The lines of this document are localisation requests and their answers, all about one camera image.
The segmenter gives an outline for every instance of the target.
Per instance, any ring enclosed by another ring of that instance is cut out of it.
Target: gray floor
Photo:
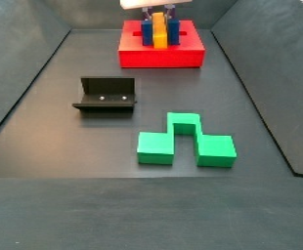
[[[0,129],[0,177],[37,178],[0,178],[0,250],[303,249],[303,179],[290,174],[210,32],[202,35],[202,70],[122,70],[111,52],[119,31],[71,34]],[[138,77],[133,119],[85,118],[71,108],[82,75]],[[177,138],[173,167],[137,164],[138,132],[162,131],[178,109],[202,113],[206,133],[234,135],[233,170],[198,168],[187,137]],[[157,176],[206,177],[79,178]]]
[[[39,75],[0,129],[0,177],[285,177],[292,176],[242,83],[215,43],[202,68],[122,69],[121,30],[77,30]],[[83,116],[82,76],[137,77],[131,118]],[[173,166],[139,165],[141,131],[162,132],[166,112],[199,112],[207,134],[233,135],[240,158],[233,169],[199,168],[191,137],[177,137]]]

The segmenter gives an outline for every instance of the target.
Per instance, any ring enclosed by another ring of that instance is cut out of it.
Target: green block
[[[206,136],[199,141],[198,165],[210,167],[232,167],[237,159],[237,151],[230,136]]]
[[[141,163],[173,164],[174,154],[174,135],[166,133],[141,133],[138,145]]]
[[[205,135],[199,114],[173,112],[167,113],[167,133],[141,133],[138,145],[141,163],[173,164],[175,135],[193,135],[195,137],[199,166],[233,166],[237,159],[237,150],[232,137]]]

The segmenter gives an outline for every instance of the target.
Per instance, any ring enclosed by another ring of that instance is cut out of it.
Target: blue block
[[[167,21],[167,37],[170,45],[179,45],[179,26],[181,21],[178,19]]]
[[[143,45],[153,45],[153,21],[142,21]]]

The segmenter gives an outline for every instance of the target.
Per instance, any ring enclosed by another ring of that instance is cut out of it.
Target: red block
[[[193,21],[181,21],[181,45],[167,49],[143,46],[142,21],[125,21],[118,52],[122,67],[201,67],[206,48]]]

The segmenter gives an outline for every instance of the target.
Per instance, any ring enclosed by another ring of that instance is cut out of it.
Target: black bracket
[[[135,108],[135,78],[82,77],[82,82],[86,94],[75,108],[86,111]]]

